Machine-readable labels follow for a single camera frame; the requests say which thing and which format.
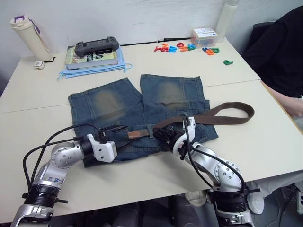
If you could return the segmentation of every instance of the belt loop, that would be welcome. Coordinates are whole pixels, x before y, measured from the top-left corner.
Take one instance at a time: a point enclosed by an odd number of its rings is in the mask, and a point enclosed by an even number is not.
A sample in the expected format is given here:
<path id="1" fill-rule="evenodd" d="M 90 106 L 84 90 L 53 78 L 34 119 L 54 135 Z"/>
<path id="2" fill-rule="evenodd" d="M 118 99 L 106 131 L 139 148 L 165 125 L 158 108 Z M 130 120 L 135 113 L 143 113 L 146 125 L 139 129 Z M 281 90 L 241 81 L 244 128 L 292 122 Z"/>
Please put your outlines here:
<path id="1" fill-rule="evenodd" d="M 146 128 L 147 128 L 148 133 L 150 134 L 150 138 L 153 139 L 154 136 L 153 136 L 153 131 L 152 131 L 152 124 L 147 124 Z"/>

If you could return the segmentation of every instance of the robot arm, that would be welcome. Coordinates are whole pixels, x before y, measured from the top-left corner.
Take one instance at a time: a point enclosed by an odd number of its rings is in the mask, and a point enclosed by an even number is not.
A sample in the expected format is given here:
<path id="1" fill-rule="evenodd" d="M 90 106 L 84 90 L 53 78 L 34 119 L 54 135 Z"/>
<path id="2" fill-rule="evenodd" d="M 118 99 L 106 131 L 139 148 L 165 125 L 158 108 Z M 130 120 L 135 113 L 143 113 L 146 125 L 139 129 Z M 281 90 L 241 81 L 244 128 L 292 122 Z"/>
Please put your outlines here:
<path id="1" fill-rule="evenodd" d="M 69 169 L 84 157 L 94 156 L 98 161 L 112 162 L 117 156 L 115 143 L 96 138 L 89 134 L 81 142 L 57 144 L 51 153 L 51 159 L 39 170 L 30 191 L 24 196 L 21 205 L 11 223 L 11 227 L 48 226 L 56 202 L 65 202 L 57 198 Z"/>
<path id="2" fill-rule="evenodd" d="M 255 227 L 247 208 L 246 193 L 242 190 L 244 181 L 243 179 L 241 181 L 235 174 L 235 171 L 240 173 L 239 168 L 233 162 L 221 159 L 211 149 L 197 142 L 187 151 L 187 142 L 191 142 L 195 137 L 196 125 L 194 117 L 189 117 L 187 122 L 187 125 L 183 124 L 183 132 L 168 126 L 165 129 L 155 128 L 154 136 L 164 141 L 173 154 L 180 156 L 181 160 L 192 165 L 194 163 L 213 181 L 210 198 L 214 203 L 220 227 L 234 225 Z M 94 137 L 89 134 L 81 142 L 61 143 L 53 148 L 51 159 L 38 172 L 11 227 L 47 227 L 47 223 L 53 215 L 54 204 L 66 202 L 59 200 L 57 196 L 68 170 L 88 156 L 94 156 L 96 160 L 103 162 L 112 162 L 117 156 L 115 143 L 107 141 L 105 131 L 103 131 L 103 135 Z M 223 163 L 230 165 L 234 172 Z"/>
<path id="3" fill-rule="evenodd" d="M 187 127 L 188 140 L 191 142 L 195 137 L 196 124 L 194 117 L 189 117 L 187 122 L 187 126 L 183 124 L 183 132 L 174 130 L 170 125 L 164 129 L 154 129 L 154 136 L 164 141 L 174 155 L 180 156 L 181 160 L 185 160 L 191 165 L 195 164 L 213 181 L 209 195 L 214 204 L 220 227 L 233 225 L 255 227 L 247 207 L 246 192 L 243 192 L 244 180 L 241 183 L 236 173 L 223 163 L 228 164 L 238 173 L 240 173 L 239 168 L 233 162 L 218 157 L 214 151 L 198 142 L 195 142 L 190 148 L 190 160 L 186 150 L 187 135 L 184 131 Z"/>

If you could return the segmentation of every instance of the denim shorts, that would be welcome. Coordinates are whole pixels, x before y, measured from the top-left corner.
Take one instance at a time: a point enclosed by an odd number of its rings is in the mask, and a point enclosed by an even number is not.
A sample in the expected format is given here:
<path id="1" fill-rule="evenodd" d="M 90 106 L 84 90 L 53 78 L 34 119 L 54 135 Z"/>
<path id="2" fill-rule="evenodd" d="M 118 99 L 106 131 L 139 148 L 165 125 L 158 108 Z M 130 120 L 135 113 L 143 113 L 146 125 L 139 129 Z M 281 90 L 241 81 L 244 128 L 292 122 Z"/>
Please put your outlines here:
<path id="1" fill-rule="evenodd" d="M 142 94 L 133 87 L 128 78 L 124 78 L 69 96 L 74 125 L 90 123 L 99 128 L 128 126 L 126 130 L 107 133 L 117 147 L 115 161 L 127 161 L 167 151 L 163 142 L 153 136 L 154 124 L 170 117 L 197 115 L 210 109 L 209 100 L 204 99 L 199 77 L 141 75 L 140 87 Z M 148 129 L 150 135 L 128 139 L 128 132 L 140 129 Z M 91 127 L 79 127 L 75 129 L 75 133 L 77 136 L 86 136 L 96 131 Z M 217 137 L 213 125 L 196 125 L 194 141 L 203 143 Z M 97 164 L 102 162 L 93 157 L 84 160 L 85 167 Z"/>

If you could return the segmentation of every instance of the game controller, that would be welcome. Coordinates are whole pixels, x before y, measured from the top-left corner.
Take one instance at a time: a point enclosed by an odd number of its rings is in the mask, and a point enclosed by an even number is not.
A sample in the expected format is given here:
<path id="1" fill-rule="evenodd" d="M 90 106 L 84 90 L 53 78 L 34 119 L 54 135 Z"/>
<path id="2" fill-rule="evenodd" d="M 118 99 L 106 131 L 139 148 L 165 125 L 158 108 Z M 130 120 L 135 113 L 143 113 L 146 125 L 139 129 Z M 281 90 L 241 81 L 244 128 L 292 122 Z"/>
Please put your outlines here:
<path id="1" fill-rule="evenodd" d="M 82 58 L 86 53 L 101 51 L 105 49 L 112 49 L 114 51 L 119 49 L 118 41 L 114 37 L 109 36 L 107 39 L 100 39 L 87 43 L 79 42 L 76 43 L 75 53 Z"/>

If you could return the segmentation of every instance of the clear plastic bottle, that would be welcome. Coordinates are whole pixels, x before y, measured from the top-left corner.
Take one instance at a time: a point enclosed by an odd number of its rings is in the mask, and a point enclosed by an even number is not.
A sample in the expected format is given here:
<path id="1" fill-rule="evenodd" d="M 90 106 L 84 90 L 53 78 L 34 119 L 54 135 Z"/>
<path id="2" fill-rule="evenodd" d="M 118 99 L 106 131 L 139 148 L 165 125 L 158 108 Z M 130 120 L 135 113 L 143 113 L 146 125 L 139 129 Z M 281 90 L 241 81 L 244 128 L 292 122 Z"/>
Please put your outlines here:
<path id="1" fill-rule="evenodd" d="M 217 43 L 223 42 L 226 32 L 231 24 L 232 18 L 236 13 L 238 4 L 239 0 L 226 0 L 217 23 L 217 27 L 215 29 L 216 33 L 218 34 Z"/>

